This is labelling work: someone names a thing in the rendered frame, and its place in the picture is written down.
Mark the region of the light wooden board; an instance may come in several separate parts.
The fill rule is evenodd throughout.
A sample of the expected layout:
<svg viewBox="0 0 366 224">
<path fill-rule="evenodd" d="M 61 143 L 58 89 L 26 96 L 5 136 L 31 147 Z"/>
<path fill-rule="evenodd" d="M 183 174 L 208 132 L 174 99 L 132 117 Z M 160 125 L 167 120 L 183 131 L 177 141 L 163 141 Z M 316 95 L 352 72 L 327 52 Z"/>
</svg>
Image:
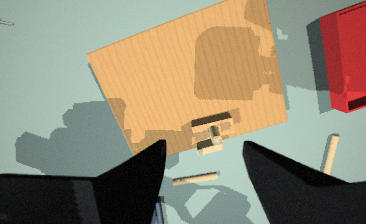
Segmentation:
<svg viewBox="0 0 366 224">
<path fill-rule="evenodd" d="M 267 0 L 224 0 L 86 54 L 133 155 L 197 148 L 191 120 L 235 133 L 287 122 Z"/>
</svg>

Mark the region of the red shallow tray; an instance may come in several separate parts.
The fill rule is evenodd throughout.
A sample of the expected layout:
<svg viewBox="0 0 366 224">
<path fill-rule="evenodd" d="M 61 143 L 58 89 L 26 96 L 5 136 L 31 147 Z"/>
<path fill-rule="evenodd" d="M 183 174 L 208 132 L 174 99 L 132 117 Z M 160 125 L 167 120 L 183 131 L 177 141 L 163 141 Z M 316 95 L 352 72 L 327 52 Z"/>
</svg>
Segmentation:
<svg viewBox="0 0 366 224">
<path fill-rule="evenodd" d="M 365 4 L 363 1 L 319 17 L 331 108 L 344 113 L 366 107 Z"/>
</svg>

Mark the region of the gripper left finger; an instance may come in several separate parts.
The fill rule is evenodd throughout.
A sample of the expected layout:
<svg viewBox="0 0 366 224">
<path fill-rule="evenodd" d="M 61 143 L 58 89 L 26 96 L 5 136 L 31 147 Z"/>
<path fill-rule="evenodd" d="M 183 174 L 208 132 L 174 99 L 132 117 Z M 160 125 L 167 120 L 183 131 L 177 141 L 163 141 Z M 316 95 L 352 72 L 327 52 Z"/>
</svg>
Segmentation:
<svg viewBox="0 0 366 224">
<path fill-rule="evenodd" d="M 97 177 L 0 174 L 0 224 L 151 224 L 166 154 L 160 139 Z"/>
</svg>

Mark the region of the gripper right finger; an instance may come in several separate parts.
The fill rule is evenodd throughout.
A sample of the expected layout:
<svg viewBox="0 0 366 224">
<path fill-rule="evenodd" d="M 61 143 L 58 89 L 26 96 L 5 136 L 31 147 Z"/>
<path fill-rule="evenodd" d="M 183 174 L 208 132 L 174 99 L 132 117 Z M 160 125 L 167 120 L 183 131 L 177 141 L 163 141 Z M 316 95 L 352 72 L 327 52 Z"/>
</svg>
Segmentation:
<svg viewBox="0 0 366 224">
<path fill-rule="evenodd" d="M 252 141 L 242 156 L 270 224 L 366 224 L 366 181 L 346 182 Z"/>
</svg>

